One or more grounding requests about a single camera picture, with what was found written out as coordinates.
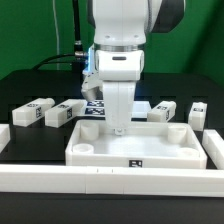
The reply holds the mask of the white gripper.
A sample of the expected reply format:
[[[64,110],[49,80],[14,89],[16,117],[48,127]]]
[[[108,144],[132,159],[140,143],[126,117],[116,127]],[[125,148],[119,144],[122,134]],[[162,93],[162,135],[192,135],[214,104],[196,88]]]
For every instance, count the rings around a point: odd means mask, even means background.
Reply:
[[[144,52],[96,51],[96,68],[102,81],[106,124],[123,135],[131,123],[136,83],[144,67]]]

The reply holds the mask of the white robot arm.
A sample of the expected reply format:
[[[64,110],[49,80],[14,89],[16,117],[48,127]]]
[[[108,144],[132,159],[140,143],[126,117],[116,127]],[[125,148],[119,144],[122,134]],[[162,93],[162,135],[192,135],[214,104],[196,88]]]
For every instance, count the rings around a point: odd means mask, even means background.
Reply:
[[[184,17],[185,0],[88,0],[87,5],[106,123],[121,135],[131,122],[146,36],[172,31]]]

